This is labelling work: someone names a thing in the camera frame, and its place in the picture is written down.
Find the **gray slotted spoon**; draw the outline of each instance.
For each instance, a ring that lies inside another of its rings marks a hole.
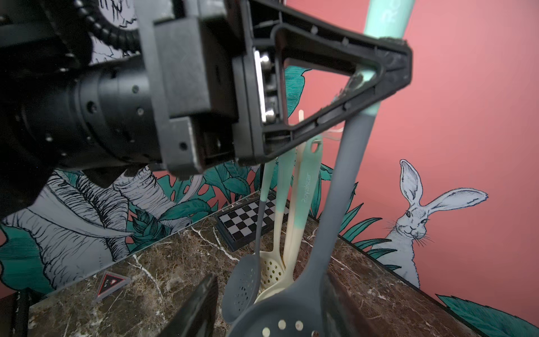
[[[369,139],[374,116],[358,114],[344,127],[326,207],[305,270],[289,288],[249,307],[228,337],[323,336],[321,285]],[[309,193],[307,188],[299,193]]]
[[[242,257],[226,282],[221,309],[223,319],[229,324],[232,324],[245,309],[254,303],[260,288],[260,235],[274,167],[274,160],[264,165],[254,254]]]

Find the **brown marble surface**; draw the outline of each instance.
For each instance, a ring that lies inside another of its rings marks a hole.
[[[156,336],[210,272],[219,281],[213,335],[225,336],[229,326],[220,313],[223,290],[238,259],[252,253],[254,243],[230,253],[215,223],[215,218],[209,217],[109,268],[132,281],[99,303],[93,300],[103,272],[33,305],[29,336]],[[317,226],[315,221],[307,223],[294,278],[305,267]],[[263,236],[261,248],[271,251],[272,245],[270,232]],[[347,289],[380,336],[477,336],[341,239],[329,272]]]

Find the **checkered board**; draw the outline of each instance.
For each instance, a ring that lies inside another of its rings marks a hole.
[[[252,202],[246,201],[247,204],[241,204],[217,215],[217,229],[231,251],[240,249],[244,245],[254,241],[257,230],[259,202],[260,200]],[[285,216],[283,221],[286,221],[287,218],[288,207],[285,207]],[[266,202],[264,219],[262,220],[262,234],[265,234],[273,229],[274,221],[275,194],[270,193]]]

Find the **rabbit illustration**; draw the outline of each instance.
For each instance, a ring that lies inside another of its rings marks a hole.
[[[419,276],[413,261],[413,241],[420,241],[427,233],[425,224],[429,215],[437,211],[475,206],[488,198],[485,192],[473,188],[458,188],[446,192],[425,206],[421,206],[423,185],[419,174],[406,160],[400,161],[400,190],[410,203],[410,207],[400,217],[386,239],[390,242],[373,245],[373,249],[390,248],[397,251],[383,255],[378,261],[384,265],[398,265],[395,270],[405,280],[419,288]]]

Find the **mint green handle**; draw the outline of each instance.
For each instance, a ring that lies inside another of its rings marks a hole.
[[[315,152],[311,151],[313,142],[318,142]],[[309,139],[303,151],[301,168],[296,195],[296,213],[294,215],[294,228],[303,229],[309,216],[310,203],[313,201],[314,190],[318,184],[320,164],[322,163],[322,136]]]
[[[275,210],[284,212],[286,199],[290,189],[290,180],[292,179],[292,171],[294,170],[294,162],[296,160],[296,148],[283,153],[279,156],[279,173],[277,175],[277,202]]]
[[[270,192],[271,178],[273,177],[273,169],[275,168],[275,160],[271,160],[264,164],[264,176],[262,177],[262,187],[260,188],[260,201],[268,200]]]
[[[363,34],[375,38],[402,38],[415,2],[416,0],[371,0]],[[363,82],[370,80],[375,73],[372,69],[363,69]],[[374,103],[361,113],[376,116],[380,103]]]

